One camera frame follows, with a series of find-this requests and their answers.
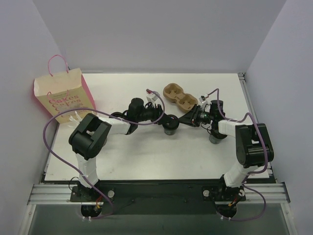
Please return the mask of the pink and beige paper bag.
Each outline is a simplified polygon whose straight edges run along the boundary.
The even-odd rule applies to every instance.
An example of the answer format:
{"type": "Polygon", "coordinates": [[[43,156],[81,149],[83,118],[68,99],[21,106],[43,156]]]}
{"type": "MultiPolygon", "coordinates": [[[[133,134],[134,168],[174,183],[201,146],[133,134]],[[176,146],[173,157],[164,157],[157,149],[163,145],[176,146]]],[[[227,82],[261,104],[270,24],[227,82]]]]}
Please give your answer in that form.
{"type": "Polygon", "coordinates": [[[52,116],[70,109],[96,109],[95,101],[80,68],[53,73],[48,61],[48,75],[34,80],[34,95],[52,116]]]}

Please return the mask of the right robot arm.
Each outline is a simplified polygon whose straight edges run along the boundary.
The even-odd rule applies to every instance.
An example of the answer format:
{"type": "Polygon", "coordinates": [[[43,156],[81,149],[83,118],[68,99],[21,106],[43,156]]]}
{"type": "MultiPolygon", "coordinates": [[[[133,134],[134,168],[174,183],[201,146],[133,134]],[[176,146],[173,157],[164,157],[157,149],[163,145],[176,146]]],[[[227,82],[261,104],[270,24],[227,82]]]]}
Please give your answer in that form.
{"type": "Polygon", "coordinates": [[[212,100],[208,112],[202,106],[194,105],[179,118],[179,122],[191,127],[209,125],[209,140],[214,144],[219,144],[227,137],[235,139],[235,163],[222,175],[221,184],[217,187],[217,195],[227,200],[250,175],[262,174],[267,170],[268,163],[274,158],[274,151],[265,124],[256,123],[251,113],[246,113],[244,117],[250,117],[251,124],[244,124],[244,120],[227,118],[223,104],[222,100],[212,100]]]}

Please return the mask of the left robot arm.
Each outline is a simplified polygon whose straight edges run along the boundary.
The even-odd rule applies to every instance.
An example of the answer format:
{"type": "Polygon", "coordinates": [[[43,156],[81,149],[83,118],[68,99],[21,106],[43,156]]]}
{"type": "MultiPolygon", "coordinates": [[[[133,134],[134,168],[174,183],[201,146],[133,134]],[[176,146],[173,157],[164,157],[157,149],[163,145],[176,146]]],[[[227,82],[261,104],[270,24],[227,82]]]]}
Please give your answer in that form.
{"type": "Polygon", "coordinates": [[[112,115],[114,118],[102,120],[94,114],[87,114],[68,140],[81,171],[77,186],[88,201],[99,196],[96,156],[106,144],[108,135],[130,135],[138,128],[138,123],[144,121],[155,121],[167,135],[174,134],[179,126],[175,115],[163,113],[162,106],[152,101],[144,104],[141,98],[133,98],[126,112],[112,115]]]}

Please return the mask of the black cup lid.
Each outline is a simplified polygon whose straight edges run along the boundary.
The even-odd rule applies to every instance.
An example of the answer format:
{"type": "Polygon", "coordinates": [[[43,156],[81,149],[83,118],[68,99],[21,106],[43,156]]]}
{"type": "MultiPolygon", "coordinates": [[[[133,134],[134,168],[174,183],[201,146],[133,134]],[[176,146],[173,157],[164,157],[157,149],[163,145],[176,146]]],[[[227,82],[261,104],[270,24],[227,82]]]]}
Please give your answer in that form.
{"type": "Polygon", "coordinates": [[[176,130],[179,127],[179,120],[175,115],[164,115],[162,126],[168,130],[176,130]]]}
{"type": "Polygon", "coordinates": [[[121,118],[123,120],[127,120],[127,110],[125,110],[122,113],[121,112],[114,112],[111,114],[111,116],[121,118]]]}

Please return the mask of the brown cardboard cup carrier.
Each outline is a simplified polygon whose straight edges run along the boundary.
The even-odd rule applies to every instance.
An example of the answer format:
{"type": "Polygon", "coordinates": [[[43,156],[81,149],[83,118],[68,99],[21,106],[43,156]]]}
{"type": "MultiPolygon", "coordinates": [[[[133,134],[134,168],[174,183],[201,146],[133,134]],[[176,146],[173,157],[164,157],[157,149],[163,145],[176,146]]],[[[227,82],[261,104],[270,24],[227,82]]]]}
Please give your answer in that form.
{"type": "Polygon", "coordinates": [[[195,105],[198,105],[198,100],[191,94],[185,93],[183,88],[176,83],[170,83],[163,89],[163,96],[177,105],[184,113],[188,113],[195,105]]]}

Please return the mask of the dark transparent coffee cup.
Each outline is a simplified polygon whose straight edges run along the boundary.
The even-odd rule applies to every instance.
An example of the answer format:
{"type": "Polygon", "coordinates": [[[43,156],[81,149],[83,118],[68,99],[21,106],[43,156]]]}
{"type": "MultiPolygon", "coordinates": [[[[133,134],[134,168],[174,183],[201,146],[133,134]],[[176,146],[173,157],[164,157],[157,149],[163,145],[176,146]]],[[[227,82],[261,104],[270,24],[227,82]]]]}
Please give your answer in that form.
{"type": "Polygon", "coordinates": [[[164,133],[171,136],[174,135],[177,131],[177,127],[169,128],[169,127],[163,127],[164,133]]]}

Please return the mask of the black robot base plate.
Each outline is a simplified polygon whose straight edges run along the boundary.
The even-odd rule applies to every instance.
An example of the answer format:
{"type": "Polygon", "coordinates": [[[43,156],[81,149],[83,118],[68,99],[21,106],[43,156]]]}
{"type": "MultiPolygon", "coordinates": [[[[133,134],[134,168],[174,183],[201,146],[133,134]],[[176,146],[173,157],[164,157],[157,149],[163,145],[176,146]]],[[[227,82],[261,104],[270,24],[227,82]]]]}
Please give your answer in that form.
{"type": "Polygon", "coordinates": [[[220,179],[100,180],[87,193],[74,186],[71,202],[81,203],[84,216],[206,215],[221,212],[233,217],[245,201],[243,187],[220,194],[220,179]]]}

